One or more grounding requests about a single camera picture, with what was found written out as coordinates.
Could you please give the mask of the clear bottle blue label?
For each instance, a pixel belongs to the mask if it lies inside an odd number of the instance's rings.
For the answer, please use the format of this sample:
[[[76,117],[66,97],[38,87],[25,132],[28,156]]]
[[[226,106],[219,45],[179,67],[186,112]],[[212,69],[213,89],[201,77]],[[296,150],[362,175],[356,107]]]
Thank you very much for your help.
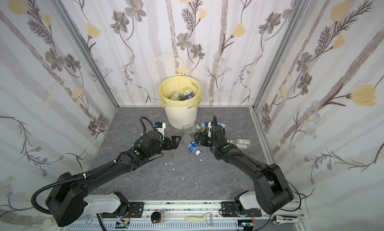
[[[197,156],[200,156],[202,154],[199,145],[189,134],[183,135],[182,141],[187,145],[189,152],[194,153]]]

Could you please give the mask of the white green label bottle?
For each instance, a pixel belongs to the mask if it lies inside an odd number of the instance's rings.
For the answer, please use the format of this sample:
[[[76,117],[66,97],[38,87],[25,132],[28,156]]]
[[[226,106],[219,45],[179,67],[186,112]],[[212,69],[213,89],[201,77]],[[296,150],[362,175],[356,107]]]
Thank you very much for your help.
[[[245,138],[235,138],[233,140],[228,139],[229,143],[232,143],[237,146],[237,148],[242,150],[247,150],[251,148],[251,141]]]

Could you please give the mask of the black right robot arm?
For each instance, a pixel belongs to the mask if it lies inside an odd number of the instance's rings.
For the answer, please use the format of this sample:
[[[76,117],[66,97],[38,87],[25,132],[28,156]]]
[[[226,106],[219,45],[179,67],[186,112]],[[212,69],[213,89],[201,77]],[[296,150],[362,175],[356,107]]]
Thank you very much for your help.
[[[216,160],[223,160],[245,173],[253,182],[255,194],[252,205],[262,209],[268,215],[282,210],[294,200],[297,189],[285,178],[281,168],[275,164],[266,164],[255,160],[241,151],[234,143],[227,141],[225,128],[218,124],[214,116],[208,131],[199,131],[194,140],[208,147]]]

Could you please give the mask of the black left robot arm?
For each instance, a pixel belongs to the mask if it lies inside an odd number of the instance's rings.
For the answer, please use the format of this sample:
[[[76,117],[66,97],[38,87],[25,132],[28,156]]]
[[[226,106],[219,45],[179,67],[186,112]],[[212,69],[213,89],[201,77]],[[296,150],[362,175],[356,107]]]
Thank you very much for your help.
[[[61,175],[55,183],[34,192],[31,204],[37,211],[53,216],[59,227],[68,226],[86,215],[91,204],[85,199],[95,189],[162,157],[164,150],[177,149],[181,139],[166,137],[152,124],[151,130],[144,129],[133,146],[114,160],[76,175]]]

